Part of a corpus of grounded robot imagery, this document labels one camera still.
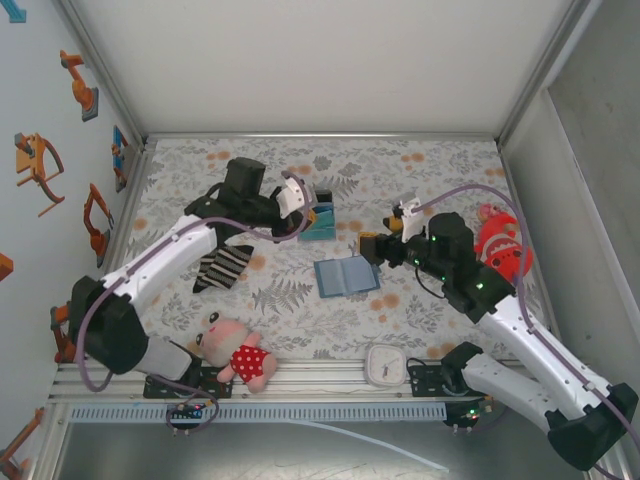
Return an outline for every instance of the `white cable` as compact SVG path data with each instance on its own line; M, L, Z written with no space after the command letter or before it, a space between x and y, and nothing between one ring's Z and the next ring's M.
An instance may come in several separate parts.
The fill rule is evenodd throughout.
M330 432L340 433L342 435L346 435L348 437L357 438L358 440L362 440L367 443L372 443L374 445L378 445L379 447L386 448L387 450L394 451L399 453L400 455L404 455L405 457L411 458L417 462L426 465L427 467L434 468L436 470L443 471L445 473L449 473L449 469L447 467L443 467L435 462L427 460L426 458L420 457L414 453L403 450L400 447L396 447L387 442L383 442L382 440L377 440L375 438L367 437L366 435L360 435L359 433L350 432L349 430L345 430L343 428L334 427L331 425L325 425L324 423L316 423L316 422L307 422L304 420L285 420L285 423L293 423L294 425L303 425L305 427L313 427L320 428L322 430L329 430Z

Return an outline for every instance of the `teal box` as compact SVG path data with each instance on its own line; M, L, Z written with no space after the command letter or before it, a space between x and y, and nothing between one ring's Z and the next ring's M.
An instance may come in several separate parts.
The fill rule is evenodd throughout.
M316 221L298 236L300 242L336 239L336 217L333 203L319 203L313 207Z

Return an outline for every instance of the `red polka dot dress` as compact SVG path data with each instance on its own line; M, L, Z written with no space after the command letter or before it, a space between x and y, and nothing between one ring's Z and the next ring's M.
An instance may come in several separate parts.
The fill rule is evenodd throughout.
M231 368L242 378L244 383L262 375L262 361L269 352L258 347L242 345L231 356Z

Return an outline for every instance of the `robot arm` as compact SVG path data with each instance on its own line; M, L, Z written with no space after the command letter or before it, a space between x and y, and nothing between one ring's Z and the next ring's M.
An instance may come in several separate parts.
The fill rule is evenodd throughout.
M107 295L90 319L84 344L86 352L111 372L138 370L197 386L200 359L144 332L140 318L152 299L191 263L242 232L239 227L269 227L274 237L303 228L306 219L297 210L305 206L305 197L311 199L309 205L314 199L307 186L288 179L285 188L264 197L259 193L263 164L235 158L227 168L225 181L191 203L185 215L141 255L100 281L84 277L74 285L69 333L76 345L87 312L100 296ZM212 217L231 222L207 222Z
M411 220L408 215L402 219ZM592 468L625 432L594 391L628 420L638 402L636 393L625 383L612 386L590 370L531 314L523 318L515 289L476 259L473 233L458 214L432 217L428 230L428 235L408 239L401 232L362 236L360 252L369 263L387 261L392 268L406 263L441 280L447 301L504 343L537 379L512 372L479 347L463 343L442 359L449 390L472 388L494 396L545 432L565 461L580 470ZM582 374L586 385L567 365Z

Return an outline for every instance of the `white clock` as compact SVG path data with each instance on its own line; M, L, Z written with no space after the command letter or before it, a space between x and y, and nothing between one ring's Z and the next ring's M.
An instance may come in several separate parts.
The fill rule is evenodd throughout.
M364 360L364 378L374 387L397 387L406 376L407 357L393 345L373 345Z

